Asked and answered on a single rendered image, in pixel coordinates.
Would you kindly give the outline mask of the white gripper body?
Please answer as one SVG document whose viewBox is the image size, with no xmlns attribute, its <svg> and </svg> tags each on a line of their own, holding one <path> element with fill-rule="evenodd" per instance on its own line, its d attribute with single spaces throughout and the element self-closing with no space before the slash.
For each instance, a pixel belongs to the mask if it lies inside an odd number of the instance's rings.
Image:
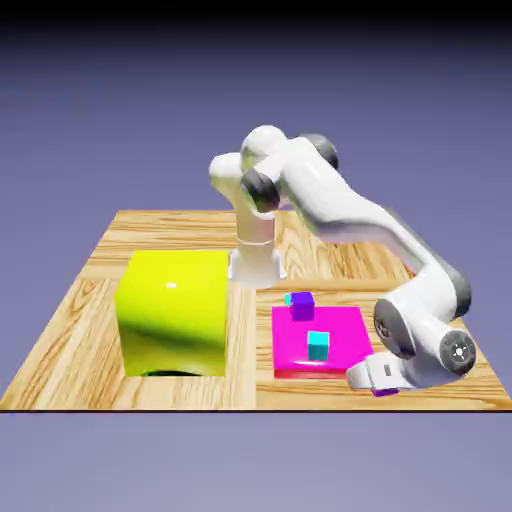
<svg viewBox="0 0 512 512">
<path fill-rule="evenodd" d="M 373 353 L 347 370 L 348 384 L 355 390 L 410 390 L 404 363 L 392 353 Z"/>
</svg>

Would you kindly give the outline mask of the large magenta box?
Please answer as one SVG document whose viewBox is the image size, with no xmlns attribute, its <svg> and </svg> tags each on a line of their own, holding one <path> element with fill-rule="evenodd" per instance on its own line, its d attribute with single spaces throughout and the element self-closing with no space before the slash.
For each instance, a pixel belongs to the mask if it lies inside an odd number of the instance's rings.
<svg viewBox="0 0 512 512">
<path fill-rule="evenodd" d="M 311 321 L 294 321 L 291 308 L 272 309 L 273 368 L 276 378 L 343 378 L 349 368 L 373 353 L 357 307 L 317 307 Z M 307 333 L 330 333 L 327 361 L 309 361 Z"/>
</svg>

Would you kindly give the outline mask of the large yellow box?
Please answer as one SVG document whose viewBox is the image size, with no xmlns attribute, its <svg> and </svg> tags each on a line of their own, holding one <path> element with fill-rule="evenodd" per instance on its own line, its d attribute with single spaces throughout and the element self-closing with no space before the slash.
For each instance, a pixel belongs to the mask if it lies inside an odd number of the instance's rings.
<svg viewBox="0 0 512 512">
<path fill-rule="evenodd" d="M 137 250 L 115 293 L 127 376 L 223 376 L 229 253 Z"/>
</svg>

